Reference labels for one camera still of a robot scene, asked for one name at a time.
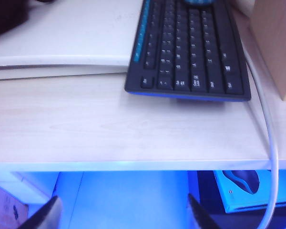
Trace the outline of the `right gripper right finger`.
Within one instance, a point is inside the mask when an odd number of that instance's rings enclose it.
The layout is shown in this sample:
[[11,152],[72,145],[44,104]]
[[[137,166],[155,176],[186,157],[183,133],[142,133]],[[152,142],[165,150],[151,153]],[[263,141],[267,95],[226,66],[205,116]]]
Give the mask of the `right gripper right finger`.
[[191,193],[188,194],[191,229],[219,229],[220,227],[198,203]]

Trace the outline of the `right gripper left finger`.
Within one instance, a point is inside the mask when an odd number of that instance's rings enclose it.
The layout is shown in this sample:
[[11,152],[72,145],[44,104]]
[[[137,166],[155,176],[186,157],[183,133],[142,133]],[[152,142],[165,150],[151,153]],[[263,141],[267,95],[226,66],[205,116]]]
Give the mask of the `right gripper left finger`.
[[21,229],[57,229],[62,213],[62,200],[53,196],[37,212],[20,225]]

